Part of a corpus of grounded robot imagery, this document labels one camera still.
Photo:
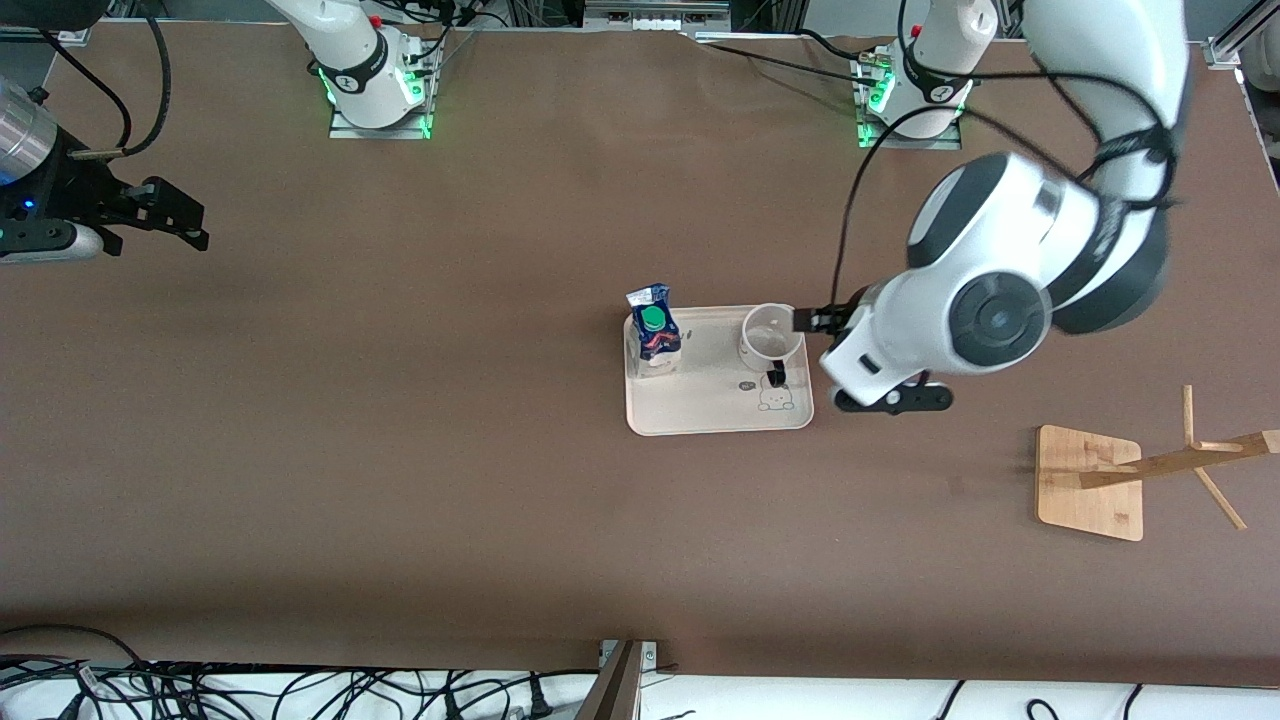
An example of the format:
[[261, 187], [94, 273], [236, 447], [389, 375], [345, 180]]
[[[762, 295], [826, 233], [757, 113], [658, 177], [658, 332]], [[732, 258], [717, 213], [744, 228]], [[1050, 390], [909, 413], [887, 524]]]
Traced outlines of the metal table bracket post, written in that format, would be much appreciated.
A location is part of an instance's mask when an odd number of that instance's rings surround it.
[[637, 720], [645, 673], [658, 667], [654, 641], [603, 641], [602, 669], [573, 720]]

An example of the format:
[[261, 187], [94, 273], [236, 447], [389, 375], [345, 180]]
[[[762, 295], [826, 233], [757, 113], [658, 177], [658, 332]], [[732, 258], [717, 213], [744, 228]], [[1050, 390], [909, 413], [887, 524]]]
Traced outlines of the wooden mug rack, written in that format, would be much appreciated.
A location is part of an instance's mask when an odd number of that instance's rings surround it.
[[1042, 425], [1036, 430], [1036, 519], [1051, 527], [1116, 541], [1144, 537], [1144, 483], [1192, 473], [1236, 530], [1247, 524], [1208, 469], [1226, 462], [1280, 455], [1280, 429], [1230, 439], [1196, 434], [1196, 395], [1181, 388], [1183, 447], [1146, 455], [1135, 441]]

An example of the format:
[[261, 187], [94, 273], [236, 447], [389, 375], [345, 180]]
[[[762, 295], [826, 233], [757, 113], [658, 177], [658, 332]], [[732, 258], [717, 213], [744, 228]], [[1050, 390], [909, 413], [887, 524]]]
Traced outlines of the blue milk carton green cap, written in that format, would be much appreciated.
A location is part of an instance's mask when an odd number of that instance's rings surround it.
[[669, 309], [669, 287], [654, 283], [626, 296], [631, 331], [628, 356], [634, 375], [646, 379], [669, 374], [681, 359], [682, 334]]

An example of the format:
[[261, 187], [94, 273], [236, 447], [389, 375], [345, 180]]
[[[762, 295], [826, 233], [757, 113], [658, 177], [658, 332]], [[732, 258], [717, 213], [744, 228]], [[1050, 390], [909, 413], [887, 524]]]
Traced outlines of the grey power strip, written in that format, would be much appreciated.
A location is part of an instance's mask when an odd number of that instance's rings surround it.
[[730, 0], [582, 0], [594, 31], [731, 32]]

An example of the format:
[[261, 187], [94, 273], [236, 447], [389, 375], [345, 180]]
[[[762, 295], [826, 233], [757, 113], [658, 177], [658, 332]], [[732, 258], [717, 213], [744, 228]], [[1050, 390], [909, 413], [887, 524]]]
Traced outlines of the white tray with bear print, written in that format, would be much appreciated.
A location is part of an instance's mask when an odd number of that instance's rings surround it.
[[771, 383], [773, 366], [742, 338], [745, 324], [792, 328], [794, 309], [756, 306], [676, 307], [682, 350], [675, 365], [643, 370], [637, 332], [623, 319], [625, 416], [639, 436], [687, 436], [754, 430], [796, 430], [815, 414], [804, 334], [792, 333], [794, 354], [783, 360], [785, 380]]

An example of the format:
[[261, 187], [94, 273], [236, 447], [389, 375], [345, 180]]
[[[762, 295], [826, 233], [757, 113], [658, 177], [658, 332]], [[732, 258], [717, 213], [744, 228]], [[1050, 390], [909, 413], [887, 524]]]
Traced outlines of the white mug with black handle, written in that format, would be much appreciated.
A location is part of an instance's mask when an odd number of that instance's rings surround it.
[[795, 309], [786, 304], [751, 307], [739, 332], [741, 364], [763, 374], [771, 388], [787, 384], [787, 363], [803, 348], [804, 334], [794, 328]]

